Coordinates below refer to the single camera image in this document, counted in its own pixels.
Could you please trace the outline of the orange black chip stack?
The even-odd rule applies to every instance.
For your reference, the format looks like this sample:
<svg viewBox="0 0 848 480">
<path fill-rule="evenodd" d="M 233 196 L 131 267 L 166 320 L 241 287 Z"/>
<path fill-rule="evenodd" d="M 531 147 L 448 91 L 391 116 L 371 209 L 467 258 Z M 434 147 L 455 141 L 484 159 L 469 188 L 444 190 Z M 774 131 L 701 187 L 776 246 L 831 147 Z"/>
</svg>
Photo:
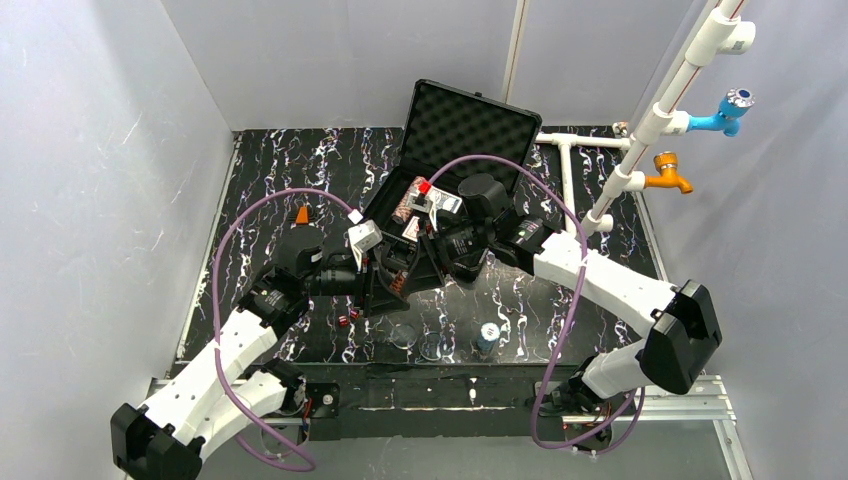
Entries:
<svg viewBox="0 0 848 480">
<path fill-rule="evenodd" d="M 407 273 L 405 271 L 399 271 L 398 273 L 396 273 L 391 283 L 389 284 L 390 290 L 393 291 L 396 295 L 402 296 L 406 277 Z"/>
</svg>

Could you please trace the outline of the light blue chip stack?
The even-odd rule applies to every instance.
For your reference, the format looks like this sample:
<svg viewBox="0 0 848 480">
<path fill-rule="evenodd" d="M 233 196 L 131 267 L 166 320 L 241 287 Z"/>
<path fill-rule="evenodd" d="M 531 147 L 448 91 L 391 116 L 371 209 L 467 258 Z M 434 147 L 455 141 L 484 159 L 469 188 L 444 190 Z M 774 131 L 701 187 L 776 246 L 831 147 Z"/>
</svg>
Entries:
<svg viewBox="0 0 848 480">
<path fill-rule="evenodd" d="M 476 348 L 483 354 L 488 354 L 499 343 L 501 336 L 500 326 L 494 322 L 486 322 L 481 325 L 475 341 Z"/>
</svg>

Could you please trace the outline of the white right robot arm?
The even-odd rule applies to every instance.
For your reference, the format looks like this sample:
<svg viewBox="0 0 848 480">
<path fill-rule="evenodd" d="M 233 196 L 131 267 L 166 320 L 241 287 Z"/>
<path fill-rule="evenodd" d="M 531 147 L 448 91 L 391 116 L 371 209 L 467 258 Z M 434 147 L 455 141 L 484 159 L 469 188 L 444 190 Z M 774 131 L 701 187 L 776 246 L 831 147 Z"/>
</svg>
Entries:
<svg viewBox="0 0 848 480">
<path fill-rule="evenodd" d="M 510 191 L 491 175 L 465 178 L 445 192 L 400 176 L 388 180 L 366 208 L 368 218 L 392 235 L 415 225 L 418 258 L 404 293 L 436 288 L 424 283 L 435 271 L 473 283 L 491 252 L 503 264 L 571 289 L 622 319 L 639 339 L 585 360 L 569 380 L 543 395 L 546 413 L 589 411 L 621 393 L 654 385 L 690 392 L 722 342 L 708 289 L 694 281 L 678 287 L 639 274 L 542 218 L 517 210 Z"/>
</svg>

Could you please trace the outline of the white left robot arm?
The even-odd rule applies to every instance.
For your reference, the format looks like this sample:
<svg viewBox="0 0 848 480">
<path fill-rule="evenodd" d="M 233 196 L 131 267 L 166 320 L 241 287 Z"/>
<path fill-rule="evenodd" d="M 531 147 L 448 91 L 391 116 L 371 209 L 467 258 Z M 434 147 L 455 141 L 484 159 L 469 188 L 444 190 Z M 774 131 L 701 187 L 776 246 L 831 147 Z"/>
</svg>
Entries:
<svg viewBox="0 0 848 480">
<path fill-rule="evenodd" d="M 208 458 L 249 424 L 294 399 L 298 372 L 271 361 L 243 384 L 249 365 L 298 323 L 315 296 L 365 299 L 376 273 L 366 254 L 383 239 L 371 221 L 348 230 L 351 250 L 331 259 L 324 234 L 299 226 L 236 302 L 218 336 L 140 406 L 110 419 L 112 459 L 133 479 L 195 479 Z"/>
</svg>

